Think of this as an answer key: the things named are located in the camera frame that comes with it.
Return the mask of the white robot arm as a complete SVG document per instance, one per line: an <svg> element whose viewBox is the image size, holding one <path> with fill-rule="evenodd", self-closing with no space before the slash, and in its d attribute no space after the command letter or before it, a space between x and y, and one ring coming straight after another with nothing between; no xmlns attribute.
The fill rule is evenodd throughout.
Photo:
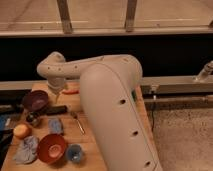
<svg viewBox="0 0 213 171"><path fill-rule="evenodd" d="M102 55L68 62L53 52L37 65L49 89L79 80L80 101L108 171L163 171L132 97L142 67L132 55Z"/></svg>

